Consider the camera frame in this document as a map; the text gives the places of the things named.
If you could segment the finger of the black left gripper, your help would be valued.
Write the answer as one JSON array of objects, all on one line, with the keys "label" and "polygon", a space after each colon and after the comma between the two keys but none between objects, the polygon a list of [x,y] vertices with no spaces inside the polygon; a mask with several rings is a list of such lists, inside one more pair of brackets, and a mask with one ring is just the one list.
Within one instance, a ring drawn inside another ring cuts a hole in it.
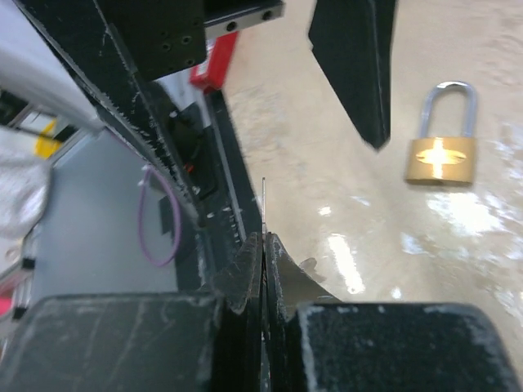
[{"label": "finger of the black left gripper", "polygon": [[121,38],[96,1],[18,1],[98,114],[164,174],[196,227],[204,214],[181,157]]},{"label": "finger of the black left gripper", "polygon": [[312,53],[361,138],[375,150],[391,138],[391,50],[396,0],[320,0]]}]

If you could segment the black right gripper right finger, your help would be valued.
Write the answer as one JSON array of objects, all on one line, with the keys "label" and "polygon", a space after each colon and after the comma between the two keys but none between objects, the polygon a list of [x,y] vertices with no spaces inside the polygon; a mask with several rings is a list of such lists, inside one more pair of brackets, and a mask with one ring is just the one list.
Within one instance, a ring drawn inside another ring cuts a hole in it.
[{"label": "black right gripper right finger", "polygon": [[521,390],[495,326],[474,305],[342,302],[276,234],[264,256],[272,390]]}]

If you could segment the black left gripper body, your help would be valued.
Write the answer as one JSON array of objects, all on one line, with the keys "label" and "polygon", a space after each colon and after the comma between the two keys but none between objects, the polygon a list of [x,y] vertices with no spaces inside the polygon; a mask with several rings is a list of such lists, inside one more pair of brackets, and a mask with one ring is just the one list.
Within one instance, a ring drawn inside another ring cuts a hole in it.
[{"label": "black left gripper body", "polygon": [[208,42],[280,18],[282,1],[99,1],[139,74],[152,81],[203,63]]}]

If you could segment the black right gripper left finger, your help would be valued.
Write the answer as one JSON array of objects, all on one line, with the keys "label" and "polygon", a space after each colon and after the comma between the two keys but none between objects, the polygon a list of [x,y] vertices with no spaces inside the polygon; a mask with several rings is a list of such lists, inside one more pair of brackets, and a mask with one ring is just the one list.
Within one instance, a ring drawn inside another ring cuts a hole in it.
[{"label": "black right gripper left finger", "polygon": [[257,391],[262,237],[195,292],[51,296],[21,319],[4,391]]}]

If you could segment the large brass padlock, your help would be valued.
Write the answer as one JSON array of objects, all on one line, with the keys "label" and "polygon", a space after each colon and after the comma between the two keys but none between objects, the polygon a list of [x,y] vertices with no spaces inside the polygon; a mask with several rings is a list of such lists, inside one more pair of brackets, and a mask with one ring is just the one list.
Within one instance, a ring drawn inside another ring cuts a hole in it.
[{"label": "large brass padlock", "polygon": [[[463,130],[458,136],[429,136],[432,107],[440,96],[460,91],[467,100]],[[410,185],[469,187],[476,175],[475,125],[477,93],[467,82],[446,81],[427,94],[421,112],[418,138],[411,141],[405,169]]]}]

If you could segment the silver key bunch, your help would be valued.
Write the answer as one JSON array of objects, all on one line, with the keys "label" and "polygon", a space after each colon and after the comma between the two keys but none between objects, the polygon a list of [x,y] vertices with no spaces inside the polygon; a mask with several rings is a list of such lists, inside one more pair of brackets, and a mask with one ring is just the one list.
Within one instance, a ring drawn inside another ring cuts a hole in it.
[{"label": "silver key bunch", "polygon": [[[266,178],[261,179],[261,233],[263,241],[266,241],[267,225],[266,225]],[[317,260],[314,258],[305,259],[301,266],[317,266]]]}]

